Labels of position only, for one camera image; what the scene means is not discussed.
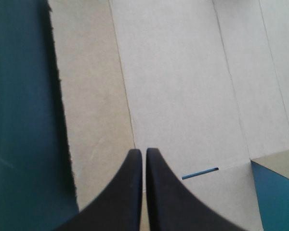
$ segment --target white floor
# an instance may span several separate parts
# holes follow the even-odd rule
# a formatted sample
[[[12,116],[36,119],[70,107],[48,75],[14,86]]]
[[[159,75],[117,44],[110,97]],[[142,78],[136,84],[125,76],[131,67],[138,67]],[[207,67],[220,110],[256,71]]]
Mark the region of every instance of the white floor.
[[[109,162],[119,163],[126,145],[107,145],[106,140],[98,149],[102,155],[91,145],[99,144],[97,132],[107,137],[116,131],[117,136],[127,137],[128,146],[134,142],[144,156],[147,147],[158,147],[179,179],[219,167],[219,171],[183,183],[237,225],[249,231],[262,230],[250,158],[289,149],[289,0],[81,2],[71,7],[63,0],[50,0],[60,75],[67,75],[71,67],[74,75],[69,75],[72,82],[64,85],[64,99],[68,99],[69,88],[77,92],[78,86],[87,96],[97,92],[93,98],[88,96],[91,101],[79,111],[85,120],[95,121],[94,129],[66,114],[69,133],[77,132],[77,136],[69,135],[70,146],[79,145],[85,134],[81,140],[85,148],[71,152],[76,161],[74,173],[90,176],[76,181],[78,201],[85,205],[104,187],[105,180],[98,183],[101,170],[111,168],[108,178],[117,170],[117,164]],[[88,20],[97,9],[107,15],[102,22],[108,23]],[[69,21],[69,15],[76,20]],[[91,51],[91,58],[85,58],[82,65],[73,61],[60,65],[63,56],[73,60],[66,35],[77,33],[79,25],[82,29],[75,42],[86,44],[81,49]],[[101,31],[104,40],[94,46]],[[113,55],[104,57],[105,52]],[[92,69],[97,63],[103,66]],[[119,68],[108,71],[113,65],[121,65],[123,78]],[[86,84],[76,78],[78,73],[85,75]],[[110,81],[114,75],[118,76],[116,84]],[[96,97],[107,100],[100,105]],[[120,107],[109,107],[116,105],[116,100]],[[64,104],[74,110],[69,101]],[[88,113],[97,106],[104,110]],[[99,121],[115,122],[104,129],[107,123]],[[124,127],[118,131],[121,121]],[[110,156],[118,146],[120,153]]]

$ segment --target teal wall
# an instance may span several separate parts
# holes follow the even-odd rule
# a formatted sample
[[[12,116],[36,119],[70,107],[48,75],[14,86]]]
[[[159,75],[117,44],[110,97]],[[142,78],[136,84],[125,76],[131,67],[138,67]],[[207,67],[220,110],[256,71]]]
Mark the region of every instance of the teal wall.
[[[289,231],[289,179],[251,163],[264,231]]]
[[[46,0],[0,0],[0,231],[78,212]]]

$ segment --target teal panel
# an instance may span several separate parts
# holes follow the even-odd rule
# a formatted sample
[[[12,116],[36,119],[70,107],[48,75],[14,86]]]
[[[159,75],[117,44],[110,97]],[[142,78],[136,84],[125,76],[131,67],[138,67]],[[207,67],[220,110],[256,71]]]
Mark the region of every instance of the teal panel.
[[[46,0],[0,0],[0,231],[78,213]]]
[[[251,163],[265,231],[289,231],[289,179]]]

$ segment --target blue line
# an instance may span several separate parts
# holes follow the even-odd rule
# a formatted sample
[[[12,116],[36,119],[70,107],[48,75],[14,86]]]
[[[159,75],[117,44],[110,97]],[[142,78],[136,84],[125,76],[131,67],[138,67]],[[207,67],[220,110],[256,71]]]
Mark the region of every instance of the blue line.
[[[182,179],[185,180],[185,179],[188,179],[188,178],[191,178],[191,177],[196,177],[196,176],[199,176],[199,175],[202,175],[202,174],[206,174],[206,173],[209,173],[209,172],[214,172],[214,171],[217,171],[217,170],[218,170],[218,167],[210,168],[210,169],[207,169],[207,170],[204,170],[204,171],[201,171],[201,172],[196,172],[196,173],[193,173],[193,174],[190,174],[190,175],[182,176]]]

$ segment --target blue edge strip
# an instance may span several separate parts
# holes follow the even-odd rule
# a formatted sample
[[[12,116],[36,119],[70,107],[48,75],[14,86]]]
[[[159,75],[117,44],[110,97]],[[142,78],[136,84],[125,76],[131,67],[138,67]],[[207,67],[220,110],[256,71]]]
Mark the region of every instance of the blue edge strip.
[[[191,178],[191,177],[196,177],[196,176],[199,176],[199,175],[202,175],[202,174],[206,174],[206,173],[209,173],[209,172],[214,172],[214,171],[217,171],[217,170],[218,170],[218,167],[210,168],[210,169],[207,169],[207,170],[204,170],[204,171],[201,171],[201,172],[196,172],[196,173],[193,173],[193,174],[182,176],[182,179],[185,180],[185,179],[188,179],[188,178]]]

